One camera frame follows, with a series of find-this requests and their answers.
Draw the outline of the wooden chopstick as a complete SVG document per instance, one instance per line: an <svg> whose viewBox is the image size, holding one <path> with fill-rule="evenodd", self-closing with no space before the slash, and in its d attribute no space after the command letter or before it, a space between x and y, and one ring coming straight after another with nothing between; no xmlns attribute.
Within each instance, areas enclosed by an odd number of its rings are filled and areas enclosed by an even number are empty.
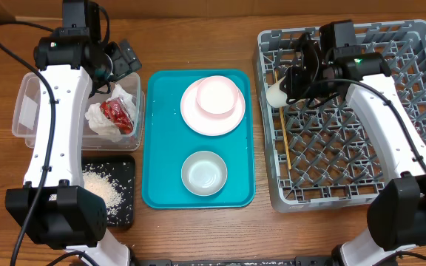
<svg viewBox="0 0 426 266"><path fill-rule="evenodd" d="M278 80L279 80L279 71L275 69L274 70L275 83L277 83ZM286 161L287 161L288 170L290 171L292 167L291 167L291 158L290 158L290 153L288 148L288 135L287 135L286 127L285 127L285 117L284 117L283 107L279 108L279 113L280 113L280 125L281 125L281 129L283 133L283 143L284 143Z"/></svg>

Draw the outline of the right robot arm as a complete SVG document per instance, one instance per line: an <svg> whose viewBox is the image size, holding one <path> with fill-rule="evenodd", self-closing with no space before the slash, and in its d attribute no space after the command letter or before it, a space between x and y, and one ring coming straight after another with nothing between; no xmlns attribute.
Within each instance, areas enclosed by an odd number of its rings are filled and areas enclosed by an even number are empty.
<svg viewBox="0 0 426 266"><path fill-rule="evenodd" d="M426 145L397 95L391 69L378 52L363 53L354 34L347 44L320 49L309 33L292 45L300 66L280 83L293 104L341 97L357 115L378 157L385 187L369 205L367 228L337 245L327 265L393 265L426 245Z"/></svg>

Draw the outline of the red snack wrapper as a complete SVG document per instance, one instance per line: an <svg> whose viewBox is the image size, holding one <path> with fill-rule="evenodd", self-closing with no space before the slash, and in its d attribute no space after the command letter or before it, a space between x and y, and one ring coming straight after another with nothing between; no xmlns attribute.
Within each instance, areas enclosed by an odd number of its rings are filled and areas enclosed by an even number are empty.
<svg viewBox="0 0 426 266"><path fill-rule="evenodd" d="M100 105L104 116L114 123L123 134L131 134L133 131L132 120L124 105L122 98L117 97L106 100Z"/></svg>

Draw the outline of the small pink bowl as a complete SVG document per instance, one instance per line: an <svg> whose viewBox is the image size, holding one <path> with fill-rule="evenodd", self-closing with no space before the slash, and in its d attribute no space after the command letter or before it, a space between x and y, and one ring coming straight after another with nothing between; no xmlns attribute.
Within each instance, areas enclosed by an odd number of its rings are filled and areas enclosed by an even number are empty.
<svg viewBox="0 0 426 266"><path fill-rule="evenodd" d="M212 115L225 115L235 106L239 89L234 82L221 75L204 78L197 87L198 106Z"/></svg>

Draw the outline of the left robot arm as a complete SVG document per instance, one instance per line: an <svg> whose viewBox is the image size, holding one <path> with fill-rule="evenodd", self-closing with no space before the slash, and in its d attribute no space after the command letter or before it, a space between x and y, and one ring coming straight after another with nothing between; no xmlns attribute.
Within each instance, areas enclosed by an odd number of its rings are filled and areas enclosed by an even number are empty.
<svg viewBox="0 0 426 266"><path fill-rule="evenodd" d="M60 27L34 50L40 106L33 156L22 188L6 193L18 236L91 265L135 265L133 252L107 228L103 199L84 187L83 118L92 82L112 74L98 35L84 26Z"/></svg>

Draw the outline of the grey round bowl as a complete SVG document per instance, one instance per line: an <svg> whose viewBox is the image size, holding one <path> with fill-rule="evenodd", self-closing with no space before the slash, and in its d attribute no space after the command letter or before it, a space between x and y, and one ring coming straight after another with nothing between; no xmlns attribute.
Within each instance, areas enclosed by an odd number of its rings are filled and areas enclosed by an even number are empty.
<svg viewBox="0 0 426 266"><path fill-rule="evenodd" d="M192 194L208 197L219 192L228 179L225 161L212 151L197 151L186 158L181 180Z"/></svg>

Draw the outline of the large pink plate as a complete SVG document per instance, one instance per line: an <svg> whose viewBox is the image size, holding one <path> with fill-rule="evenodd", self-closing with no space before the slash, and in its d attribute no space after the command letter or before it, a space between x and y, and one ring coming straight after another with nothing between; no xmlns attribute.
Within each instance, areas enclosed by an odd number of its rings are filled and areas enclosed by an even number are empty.
<svg viewBox="0 0 426 266"><path fill-rule="evenodd" d="M225 115L212 115L203 111L197 104L197 87L204 78L192 83L180 101L180 113L185 123L195 132L206 136L227 134L239 126L246 112L246 102L239 89L236 106Z"/></svg>

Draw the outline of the white napkin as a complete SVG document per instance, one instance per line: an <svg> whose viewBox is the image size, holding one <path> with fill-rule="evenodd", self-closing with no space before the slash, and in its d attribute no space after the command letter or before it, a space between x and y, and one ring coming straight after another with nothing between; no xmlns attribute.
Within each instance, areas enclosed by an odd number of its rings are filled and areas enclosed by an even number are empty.
<svg viewBox="0 0 426 266"><path fill-rule="evenodd" d="M124 88L119 83L117 83L115 85L112 96L107 100L112 100L117 97L122 98L124 102L124 105L132 120L132 125L134 128L132 133L134 133L138 128L138 108L132 102L134 96L126 92ZM103 102L91 104L85 113L85 118L88 120L89 128L104 139L111 140L112 142L119 142L122 140L122 137L127 134L121 133L118 127L104 116L100 109L100 105Z"/></svg>

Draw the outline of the cream paper cup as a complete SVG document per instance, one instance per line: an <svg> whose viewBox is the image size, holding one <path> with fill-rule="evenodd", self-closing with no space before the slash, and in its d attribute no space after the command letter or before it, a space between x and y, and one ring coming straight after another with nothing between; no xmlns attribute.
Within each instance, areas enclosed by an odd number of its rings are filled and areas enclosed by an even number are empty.
<svg viewBox="0 0 426 266"><path fill-rule="evenodd" d="M280 84L285 78L279 79L266 91L266 100L273 108L280 108L287 105L287 94L280 89Z"/></svg>

